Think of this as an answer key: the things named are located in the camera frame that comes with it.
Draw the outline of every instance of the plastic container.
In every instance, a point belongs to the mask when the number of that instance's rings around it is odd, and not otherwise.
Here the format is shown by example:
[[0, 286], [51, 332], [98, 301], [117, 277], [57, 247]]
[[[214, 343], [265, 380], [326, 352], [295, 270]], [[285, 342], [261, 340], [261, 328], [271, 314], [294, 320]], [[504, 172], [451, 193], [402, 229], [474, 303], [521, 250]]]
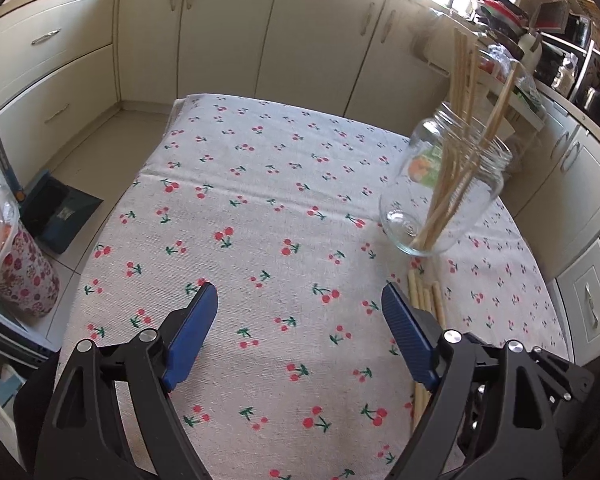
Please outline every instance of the plastic container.
[[56, 304], [60, 282], [56, 270], [20, 223], [17, 204], [0, 179], [0, 297], [41, 317]]
[[[431, 256], [448, 250], [497, 198], [504, 185], [503, 173], [511, 154], [496, 139], [477, 160], [474, 150], [482, 130], [483, 126], [475, 120], [468, 127], [447, 104], [442, 104], [432, 118], [416, 126], [400, 170], [380, 197], [382, 227], [400, 250], [415, 256]], [[431, 237], [430, 224], [426, 227], [427, 219], [434, 213], [429, 210], [444, 149], [455, 154], [458, 168], [465, 167], [470, 160], [477, 160], [477, 170], [467, 180], [466, 191], [462, 199], [457, 200], [457, 208], [454, 210], [445, 205], [445, 213], [452, 211], [452, 216], [439, 235]], [[461, 189], [462, 186], [452, 189], [442, 202], [454, 204]]]

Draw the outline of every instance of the table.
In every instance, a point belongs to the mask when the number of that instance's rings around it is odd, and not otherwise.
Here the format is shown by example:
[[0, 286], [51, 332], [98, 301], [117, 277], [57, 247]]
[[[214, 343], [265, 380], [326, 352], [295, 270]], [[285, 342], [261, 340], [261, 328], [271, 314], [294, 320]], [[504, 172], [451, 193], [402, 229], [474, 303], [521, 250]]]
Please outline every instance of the table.
[[[441, 257], [378, 223], [408, 139], [247, 98], [189, 96], [109, 218], [61, 353], [157, 327], [211, 281], [218, 316], [176, 412], [216, 480], [384, 479], [410, 435], [413, 382], [380, 307], [387, 280], [440, 280], [450, 327], [566, 357], [542, 278], [500, 200]], [[128, 392], [136, 463], [151, 469]]]

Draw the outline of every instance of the tiled floor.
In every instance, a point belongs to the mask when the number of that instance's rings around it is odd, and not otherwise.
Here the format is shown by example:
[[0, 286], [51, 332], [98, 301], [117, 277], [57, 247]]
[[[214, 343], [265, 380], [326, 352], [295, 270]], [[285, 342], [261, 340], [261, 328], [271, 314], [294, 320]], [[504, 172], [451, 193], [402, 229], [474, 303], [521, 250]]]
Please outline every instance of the tiled floor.
[[53, 176], [103, 199], [63, 254], [45, 248], [58, 271], [61, 294], [54, 310], [41, 319], [21, 320], [57, 348], [69, 321], [80, 274], [112, 209], [158, 145], [167, 116], [122, 110], [73, 150]]

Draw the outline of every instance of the metal screw cap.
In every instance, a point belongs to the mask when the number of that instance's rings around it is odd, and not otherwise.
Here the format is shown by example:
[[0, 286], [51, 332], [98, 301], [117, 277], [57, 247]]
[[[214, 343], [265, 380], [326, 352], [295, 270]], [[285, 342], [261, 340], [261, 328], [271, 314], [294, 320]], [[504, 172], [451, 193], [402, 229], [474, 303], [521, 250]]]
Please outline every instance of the metal screw cap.
[[88, 352], [89, 350], [91, 350], [92, 346], [93, 343], [91, 341], [89, 341], [88, 339], [83, 339], [82, 341], [78, 342], [78, 344], [75, 346], [75, 349], [78, 352]]
[[458, 332], [458, 330], [447, 330], [445, 332], [445, 339], [449, 343], [459, 343], [462, 339], [462, 335]]
[[520, 352], [522, 352], [525, 349], [525, 346], [520, 341], [516, 341], [516, 340], [509, 341], [509, 344], [507, 344], [507, 347], [509, 348], [509, 350], [511, 350], [515, 354], [519, 354]]
[[142, 330], [139, 337], [143, 343], [149, 343], [158, 337], [158, 333], [153, 328], [147, 328], [146, 330]]

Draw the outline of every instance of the trash bin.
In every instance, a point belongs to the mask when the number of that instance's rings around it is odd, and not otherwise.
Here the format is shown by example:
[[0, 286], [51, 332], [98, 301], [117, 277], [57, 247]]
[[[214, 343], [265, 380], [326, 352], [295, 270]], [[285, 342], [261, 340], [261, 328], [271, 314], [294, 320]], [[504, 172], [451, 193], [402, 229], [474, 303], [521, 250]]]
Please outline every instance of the trash bin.
[[27, 314], [42, 317], [56, 304], [60, 282], [19, 219], [18, 206], [0, 179], [0, 297]]

